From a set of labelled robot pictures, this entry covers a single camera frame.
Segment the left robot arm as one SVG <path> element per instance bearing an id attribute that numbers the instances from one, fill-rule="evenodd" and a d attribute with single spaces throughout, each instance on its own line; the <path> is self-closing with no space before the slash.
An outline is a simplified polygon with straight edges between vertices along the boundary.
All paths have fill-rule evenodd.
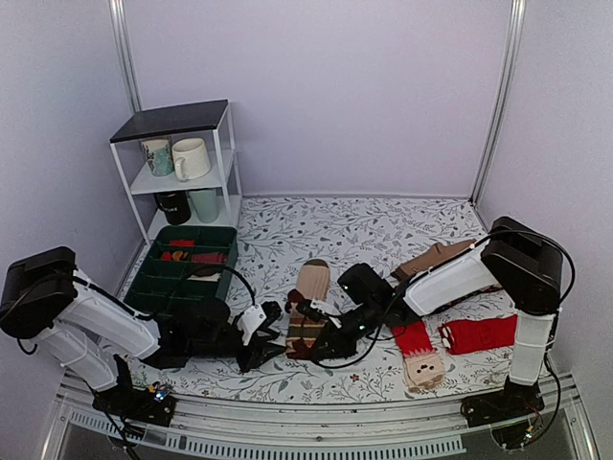
<path id="1" fill-rule="evenodd" d="M 123 416 L 142 408 L 126 362 L 93 337 L 157 369 L 182 368 L 193 357 L 231 357 L 243 373 L 284 353 L 270 330 L 276 302 L 251 304 L 231 318 L 217 297 L 163 296 L 163 313 L 146 313 L 93 283 L 76 266 L 75 252 L 59 246 L 12 263 L 1 297 L 1 330 L 43 348 L 78 374 Z"/>

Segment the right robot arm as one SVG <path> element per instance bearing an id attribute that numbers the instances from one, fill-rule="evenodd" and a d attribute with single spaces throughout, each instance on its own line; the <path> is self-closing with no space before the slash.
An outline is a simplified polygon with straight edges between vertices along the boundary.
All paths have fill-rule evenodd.
<path id="1" fill-rule="evenodd" d="M 502 217 L 489 233 L 459 253 L 408 275 L 392 287 L 368 264 L 355 264 L 338 284 L 356 307 L 330 318 L 311 349 L 311 361 L 355 357 L 359 339 L 383 326 L 407 332 L 422 318 L 448 309 L 487 288 L 501 288 L 517 311 L 511 383 L 495 398 L 495 409 L 516 417 L 533 399 L 547 349 L 554 340 L 559 307 L 568 292 L 562 268 L 571 257 L 556 241 L 520 222 Z"/>

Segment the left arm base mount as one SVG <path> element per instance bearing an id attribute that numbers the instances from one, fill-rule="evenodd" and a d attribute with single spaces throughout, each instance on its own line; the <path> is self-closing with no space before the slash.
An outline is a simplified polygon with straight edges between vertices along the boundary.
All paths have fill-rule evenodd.
<path id="1" fill-rule="evenodd" d="M 177 404 L 170 386 L 156 381 L 147 388 L 135 387 L 127 363 L 118 355 L 113 359 L 118 371 L 116 383 L 110 389 L 94 391 L 93 408 L 123 421 L 169 427 Z"/>

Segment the striped beige knit sock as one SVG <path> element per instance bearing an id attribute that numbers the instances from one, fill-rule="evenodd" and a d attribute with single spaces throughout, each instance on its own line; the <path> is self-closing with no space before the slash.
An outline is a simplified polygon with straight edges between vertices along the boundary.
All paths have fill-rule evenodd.
<path id="1" fill-rule="evenodd" d="M 326 321 L 319 313 L 318 321 L 313 314 L 303 314 L 313 301 L 325 301 L 329 290 L 330 270 L 322 259 L 306 261 L 298 273 L 296 286 L 287 294 L 285 310 L 289 313 L 289 325 L 285 345 L 286 357 L 296 360 L 310 360 L 311 347 L 315 344 Z"/>

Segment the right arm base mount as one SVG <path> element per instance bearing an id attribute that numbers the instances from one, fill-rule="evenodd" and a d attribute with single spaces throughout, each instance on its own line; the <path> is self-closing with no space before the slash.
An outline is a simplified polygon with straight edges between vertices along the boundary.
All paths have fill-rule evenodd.
<path id="1" fill-rule="evenodd" d="M 523 417 L 521 423 L 501 425 L 491 431 L 501 449 L 517 450 L 538 438 L 544 427 L 540 415 L 544 407 L 538 383 L 526 386 L 507 379 L 502 390 L 464 398 L 461 414 L 469 427 L 491 426 Z"/>

